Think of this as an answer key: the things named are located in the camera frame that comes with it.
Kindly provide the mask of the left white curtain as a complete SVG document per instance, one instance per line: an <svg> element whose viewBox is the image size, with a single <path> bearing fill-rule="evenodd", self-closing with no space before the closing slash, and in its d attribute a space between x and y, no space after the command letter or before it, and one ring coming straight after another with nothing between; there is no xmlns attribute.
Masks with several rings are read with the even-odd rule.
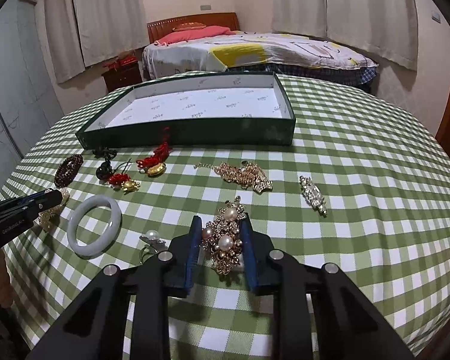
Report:
<svg viewBox="0 0 450 360"><path fill-rule="evenodd" d="M43 9L58 84L149 41L143 0L43 0Z"/></svg>

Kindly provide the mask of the white curtain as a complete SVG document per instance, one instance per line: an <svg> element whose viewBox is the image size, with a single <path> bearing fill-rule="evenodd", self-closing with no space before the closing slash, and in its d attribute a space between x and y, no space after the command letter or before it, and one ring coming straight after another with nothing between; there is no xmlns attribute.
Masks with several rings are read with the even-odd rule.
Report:
<svg viewBox="0 0 450 360"><path fill-rule="evenodd" d="M58 84L149 41L143 0L43 0L43 9Z"/></svg>
<svg viewBox="0 0 450 360"><path fill-rule="evenodd" d="M276 32L327 38L406 69L418 63L416 0L273 0Z"/></svg>

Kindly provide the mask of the wall light switch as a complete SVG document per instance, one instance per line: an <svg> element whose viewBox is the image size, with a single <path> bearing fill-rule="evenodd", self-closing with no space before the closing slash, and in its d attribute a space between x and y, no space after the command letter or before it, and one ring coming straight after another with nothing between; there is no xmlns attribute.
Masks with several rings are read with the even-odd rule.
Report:
<svg viewBox="0 0 450 360"><path fill-rule="evenodd" d="M433 11L432 12L432 20L440 24L441 23L441 15L438 12Z"/></svg>

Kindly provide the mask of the bed with patterned sheet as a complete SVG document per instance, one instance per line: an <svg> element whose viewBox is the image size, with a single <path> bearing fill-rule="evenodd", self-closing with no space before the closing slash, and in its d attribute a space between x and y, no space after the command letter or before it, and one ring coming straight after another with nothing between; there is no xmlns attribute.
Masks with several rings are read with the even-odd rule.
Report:
<svg viewBox="0 0 450 360"><path fill-rule="evenodd" d="M190 71L263 71L365 86L379 64L332 41L287 33L247 33L145 47L142 60L153 79Z"/></svg>

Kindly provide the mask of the dark wooden nightstand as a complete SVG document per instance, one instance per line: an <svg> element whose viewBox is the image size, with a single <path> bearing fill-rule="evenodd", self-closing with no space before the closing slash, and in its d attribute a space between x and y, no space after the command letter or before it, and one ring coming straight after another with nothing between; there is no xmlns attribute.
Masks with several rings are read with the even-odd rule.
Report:
<svg viewBox="0 0 450 360"><path fill-rule="evenodd" d="M118 68L109 69L101 74L105 81L108 92L126 86L133 86L142 82L140 66L137 61L122 65Z"/></svg>

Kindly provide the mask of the white jade bangle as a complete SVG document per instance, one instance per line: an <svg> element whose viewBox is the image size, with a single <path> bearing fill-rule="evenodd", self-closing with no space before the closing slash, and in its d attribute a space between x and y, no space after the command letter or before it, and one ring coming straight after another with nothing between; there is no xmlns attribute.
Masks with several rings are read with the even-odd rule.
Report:
<svg viewBox="0 0 450 360"><path fill-rule="evenodd" d="M68 221L68 246L81 258L95 258L111 247L122 223L122 211L115 199L94 195L74 209Z"/></svg>

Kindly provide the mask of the red items on nightstand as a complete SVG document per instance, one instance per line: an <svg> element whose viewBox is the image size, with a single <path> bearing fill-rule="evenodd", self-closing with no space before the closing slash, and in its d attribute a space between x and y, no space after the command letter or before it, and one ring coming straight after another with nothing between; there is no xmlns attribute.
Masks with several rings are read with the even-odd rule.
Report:
<svg viewBox="0 0 450 360"><path fill-rule="evenodd" d="M103 66L109 70L118 70L129 64L136 63L138 61L137 57L133 53L128 53L124 55L119 55L118 57L112 59L103 64Z"/></svg>

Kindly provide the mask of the right white curtain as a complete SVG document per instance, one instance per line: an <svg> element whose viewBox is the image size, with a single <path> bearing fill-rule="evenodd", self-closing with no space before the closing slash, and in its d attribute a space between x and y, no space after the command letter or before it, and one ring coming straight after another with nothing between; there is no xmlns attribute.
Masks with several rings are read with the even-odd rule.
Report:
<svg viewBox="0 0 450 360"><path fill-rule="evenodd" d="M416 0L273 0L276 32L327 38L406 69L418 63Z"/></svg>

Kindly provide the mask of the red knot gold ingot charm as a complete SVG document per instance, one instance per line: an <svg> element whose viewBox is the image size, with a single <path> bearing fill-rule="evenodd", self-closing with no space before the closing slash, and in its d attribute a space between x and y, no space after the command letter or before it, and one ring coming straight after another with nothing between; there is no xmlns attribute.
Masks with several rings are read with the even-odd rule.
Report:
<svg viewBox="0 0 450 360"><path fill-rule="evenodd" d="M170 155L171 147L169 144L170 129L165 127L162 130L160 145L146 158L137 159L136 165L140 172L148 177L157 177L162 175L166 170L166 160Z"/></svg>

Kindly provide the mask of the wooden headboard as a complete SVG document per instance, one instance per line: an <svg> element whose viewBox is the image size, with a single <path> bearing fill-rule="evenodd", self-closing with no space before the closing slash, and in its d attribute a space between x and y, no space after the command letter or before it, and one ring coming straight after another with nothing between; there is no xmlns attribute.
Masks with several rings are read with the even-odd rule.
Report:
<svg viewBox="0 0 450 360"><path fill-rule="evenodd" d="M188 16L178 16L169 19L160 19L147 23L148 40L154 43L165 35L172 33L173 29L181 24L200 23L206 26L218 25L229 27L232 31L240 30L240 23L235 12L212 12Z"/></svg>

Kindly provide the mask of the green shallow cardboard box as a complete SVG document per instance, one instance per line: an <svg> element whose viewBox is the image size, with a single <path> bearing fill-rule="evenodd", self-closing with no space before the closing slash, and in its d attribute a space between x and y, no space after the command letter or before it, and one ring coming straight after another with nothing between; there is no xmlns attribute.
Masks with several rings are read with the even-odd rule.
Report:
<svg viewBox="0 0 450 360"><path fill-rule="evenodd" d="M199 72L134 85L76 133L85 150L158 146L290 146L296 116L271 72Z"/></svg>

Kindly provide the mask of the orange embroidered pillow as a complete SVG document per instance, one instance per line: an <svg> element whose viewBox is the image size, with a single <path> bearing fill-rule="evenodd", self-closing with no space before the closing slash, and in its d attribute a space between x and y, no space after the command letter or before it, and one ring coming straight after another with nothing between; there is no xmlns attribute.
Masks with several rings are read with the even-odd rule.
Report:
<svg viewBox="0 0 450 360"><path fill-rule="evenodd" d="M176 27L172 28L172 31L173 32L193 31L193 30L205 29L206 27L207 27L206 24L203 24L200 22L187 22L187 23L177 24Z"/></svg>

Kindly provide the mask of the pink pillow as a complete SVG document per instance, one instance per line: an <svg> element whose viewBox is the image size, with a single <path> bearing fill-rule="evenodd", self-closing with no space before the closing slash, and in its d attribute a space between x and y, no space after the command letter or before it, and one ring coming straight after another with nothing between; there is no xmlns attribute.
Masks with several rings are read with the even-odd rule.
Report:
<svg viewBox="0 0 450 360"><path fill-rule="evenodd" d="M182 41L193 41L202 38L213 38L222 35L235 35L235 32L228 27L206 26L199 29L188 29L184 31L172 32L153 42L155 46L169 46Z"/></svg>

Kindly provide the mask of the black gourd pendant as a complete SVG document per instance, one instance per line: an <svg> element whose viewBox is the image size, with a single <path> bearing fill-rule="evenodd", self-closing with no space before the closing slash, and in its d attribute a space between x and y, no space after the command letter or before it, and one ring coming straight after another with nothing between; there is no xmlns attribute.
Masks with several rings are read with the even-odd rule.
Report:
<svg viewBox="0 0 450 360"><path fill-rule="evenodd" d="M96 170L96 177L99 181L107 182L114 174L111 160L117 155L117 150L99 147L92 151L95 158L102 158L102 164Z"/></svg>

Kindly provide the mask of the silver rhinestone clip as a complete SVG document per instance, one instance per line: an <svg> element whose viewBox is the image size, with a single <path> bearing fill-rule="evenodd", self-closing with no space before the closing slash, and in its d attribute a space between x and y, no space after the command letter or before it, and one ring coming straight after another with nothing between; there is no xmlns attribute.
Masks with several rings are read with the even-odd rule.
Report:
<svg viewBox="0 0 450 360"><path fill-rule="evenodd" d="M305 198L307 204L320 215L325 217L327 215L327 207L325 197L323 196L320 188L314 183L310 177L299 177L299 183L301 186L301 194Z"/></svg>

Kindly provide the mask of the red knot gold turtle charm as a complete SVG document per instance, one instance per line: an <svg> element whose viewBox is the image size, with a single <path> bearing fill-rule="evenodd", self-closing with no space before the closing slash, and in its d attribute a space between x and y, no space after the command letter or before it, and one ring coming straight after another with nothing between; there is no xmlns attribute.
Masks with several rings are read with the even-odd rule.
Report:
<svg viewBox="0 0 450 360"><path fill-rule="evenodd" d="M114 189L120 189L125 194L137 191L140 188L140 183L133 180L128 174L128 167L131 165L131 161L128 160L124 163L120 163L109 176L107 183Z"/></svg>

